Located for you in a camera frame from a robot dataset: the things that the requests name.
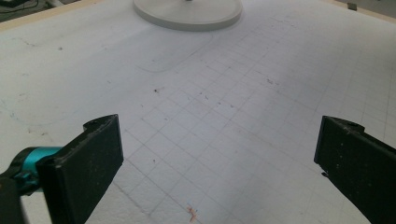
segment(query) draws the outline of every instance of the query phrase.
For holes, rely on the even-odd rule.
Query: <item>scratch mark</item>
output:
[[[191,58],[191,56],[193,56],[194,54],[196,54],[197,52],[199,52],[201,49],[204,49],[206,46],[208,46],[210,43],[212,43],[212,40],[213,40],[213,39],[214,39],[214,35],[211,34],[210,37],[209,37],[209,39],[206,40],[206,41],[204,41],[204,44],[203,44],[202,46],[200,46],[200,47],[198,47],[197,49],[195,49],[195,50],[194,50],[192,53],[190,53],[189,55],[184,56],[182,60],[176,59],[176,62],[175,62],[174,64],[165,66],[165,68],[163,68],[163,69],[154,69],[154,70],[151,70],[151,69],[145,68],[144,66],[140,66],[140,65],[136,65],[136,67],[139,68],[139,69],[141,69],[141,70],[143,70],[143,71],[150,72],[150,73],[161,73],[161,72],[169,71],[169,70],[171,70],[171,69],[173,69],[173,68],[179,66],[180,64],[186,62],[189,58]]]
[[[31,47],[37,47],[37,45],[35,45],[35,44],[31,44],[31,43],[29,43],[29,42],[27,42],[26,40],[24,40],[23,38],[21,38],[21,37],[18,37],[18,38],[12,38],[13,40],[20,40],[21,42],[23,42],[23,43],[25,43],[26,45],[28,45],[28,46],[31,46]]]

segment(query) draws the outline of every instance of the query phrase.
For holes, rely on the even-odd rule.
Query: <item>white circular base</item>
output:
[[[146,21],[183,31],[211,31],[236,23],[241,0],[134,0],[134,10]]]

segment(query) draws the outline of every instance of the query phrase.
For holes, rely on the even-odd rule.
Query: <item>grid pattern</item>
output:
[[[323,115],[395,146],[394,65],[344,37],[360,28],[299,12],[222,43],[125,130],[138,144],[115,183],[154,221],[185,223],[191,206],[200,223],[369,223],[313,155]]]

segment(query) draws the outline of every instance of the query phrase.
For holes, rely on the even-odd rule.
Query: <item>textured black pad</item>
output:
[[[123,162],[117,115],[84,124],[84,133],[36,164],[55,224],[82,224]]]
[[[359,124],[323,117],[315,163],[370,222],[396,223],[396,149]]]
[[[27,223],[24,219],[17,183],[6,177],[0,177],[0,223]]]

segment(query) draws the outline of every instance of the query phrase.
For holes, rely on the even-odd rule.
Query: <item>stain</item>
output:
[[[154,92],[160,93],[160,92],[163,91],[164,89],[165,89],[165,87],[157,88],[157,89],[154,90]]]
[[[29,98],[29,95],[27,92],[23,92],[19,94],[20,99],[18,100],[18,102],[22,102],[24,100],[27,100]]]
[[[194,210],[191,206],[188,206],[187,211],[189,211],[191,214],[190,223],[193,223],[197,219],[197,210]]]

